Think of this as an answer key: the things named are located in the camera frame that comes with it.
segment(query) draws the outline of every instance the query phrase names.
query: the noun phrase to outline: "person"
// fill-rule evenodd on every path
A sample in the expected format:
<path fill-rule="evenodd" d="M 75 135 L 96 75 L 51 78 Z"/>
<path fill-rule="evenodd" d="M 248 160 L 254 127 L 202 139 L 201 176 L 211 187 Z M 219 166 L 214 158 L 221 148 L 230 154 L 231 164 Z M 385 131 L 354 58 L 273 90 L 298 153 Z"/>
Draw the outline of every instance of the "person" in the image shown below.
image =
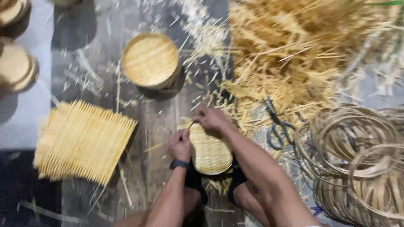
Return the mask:
<path fill-rule="evenodd" d="M 200 107 L 194 121 L 201 124 L 204 130 L 219 132 L 232 147 L 234 172 L 228 193 L 231 202 L 264 226 L 321 226 L 282 167 L 264 149 L 239 133 L 221 110 Z M 186 129 L 176 133 L 167 151 L 173 159 L 191 165 L 192 145 L 188 133 Z M 195 171 L 190 170 L 192 168 L 190 166 L 188 171 L 186 165 L 174 168 L 152 209 L 125 219 L 116 226 L 181 226 L 184 218 L 198 205 L 206 204 L 207 200 L 200 186 L 200 176 L 195 176 Z M 195 179 L 199 181 L 198 185 L 192 181 Z"/>

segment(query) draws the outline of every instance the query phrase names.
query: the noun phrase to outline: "stack of bamboo baskets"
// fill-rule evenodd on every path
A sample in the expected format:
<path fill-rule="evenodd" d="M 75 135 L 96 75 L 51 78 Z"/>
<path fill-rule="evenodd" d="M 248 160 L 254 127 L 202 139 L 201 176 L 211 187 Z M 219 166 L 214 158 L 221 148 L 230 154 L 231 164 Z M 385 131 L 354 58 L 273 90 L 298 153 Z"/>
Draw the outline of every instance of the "stack of bamboo baskets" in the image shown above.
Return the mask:
<path fill-rule="evenodd" d="M 0 1 L 0 28 L 19 21 L 28 11 L 28 0 Z"/>
<path fill-rule="evenodd" d="M 152 90 L 168 88 L 181 72 L 179 52 L 169 37 L 142 33 L 125 46 L 122 68 L 137 86 Z"/>
<path fill-rule="evenodd" d="M 27 90 L 36 81 L 38 65 L 35 59 L 12 40 L 0 38 L 0 93 Z"/>
<path fill-rule="evenodd" d="M 325 212 L 353 225 L 404 225 L 404 145 L 380 113 L 350 104 L 322 109 L 295 133 L 305 175 Z"/>

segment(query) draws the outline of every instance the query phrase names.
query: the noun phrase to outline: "flat bamboo weaving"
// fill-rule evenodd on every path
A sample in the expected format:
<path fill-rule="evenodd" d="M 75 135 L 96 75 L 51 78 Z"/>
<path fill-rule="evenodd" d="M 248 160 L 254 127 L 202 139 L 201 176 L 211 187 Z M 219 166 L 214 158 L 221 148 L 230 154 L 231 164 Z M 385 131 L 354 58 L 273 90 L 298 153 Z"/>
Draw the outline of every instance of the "flat bamboo weaving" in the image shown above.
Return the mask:
<path fill-rule="evenodd" d="M 206 175 L 219 174 L 231 166 L 233 156 L 227 145 L 217 136 L 206 134 L 200 124 L 189 128 L 193 145 L 195 169 Z"/>
<path fill-rule="evenodd" d="M 35 151 L 39 178 L 85 178 L 106 185 L 137 121 L 83 101 L 51 110 Z"/>

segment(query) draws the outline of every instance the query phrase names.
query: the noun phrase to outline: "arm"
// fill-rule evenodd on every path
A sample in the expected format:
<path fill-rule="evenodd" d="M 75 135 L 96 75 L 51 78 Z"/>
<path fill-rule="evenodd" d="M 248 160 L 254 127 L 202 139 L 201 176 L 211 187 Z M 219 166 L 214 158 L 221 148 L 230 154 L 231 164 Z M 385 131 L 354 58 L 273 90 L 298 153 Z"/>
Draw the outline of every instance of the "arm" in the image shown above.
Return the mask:
<path fill-rule="evenodd" d="M 168 144 L 168 153 L 172 158 L 189 162 L 191 142 L 188 137 L 188 130 L 183 130 L 174 135 Z M 187 170 L 177 167 L 173 170 L 169 181 L 158 196 L 153 205 L 147 227 L 179 227 L 184 220 L 184 182 Z"/>
<path fill-rule="evenodd" d="M 201 107 L 194 120 L 204 129 L 219 131 L 232 146 L 247 179 L 258 189 L 268 219 L 275 219 L 277 226 L 320 226 L 289 176 L 264 149 L 239 133 L 221 110 Z"/>

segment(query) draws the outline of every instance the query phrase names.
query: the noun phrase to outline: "bundle of bamboo strips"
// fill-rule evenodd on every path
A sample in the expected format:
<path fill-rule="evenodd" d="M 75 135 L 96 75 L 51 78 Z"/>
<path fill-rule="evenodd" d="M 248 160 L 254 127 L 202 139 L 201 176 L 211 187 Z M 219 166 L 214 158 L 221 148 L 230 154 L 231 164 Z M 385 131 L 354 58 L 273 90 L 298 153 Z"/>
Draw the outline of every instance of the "bundle of bamboo strips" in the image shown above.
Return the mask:
<path fill-rule="evenodd" d="M 332 107 L 336 78 L 366 38 L 390 20 L 388 9 L 365 0 L 245 0 L 230 5 L 239 126 L 251 135 L 267 114 L 251 117 L 270 95 L 281 118 L 293 123 Z"/>
<path fill-rule="evenodd" d="M 396 127 L 379 112 L 341 104 L 296 130 L 299 163 L 327 215 L 353 225 L 404 224 L 404 146 Z"/>

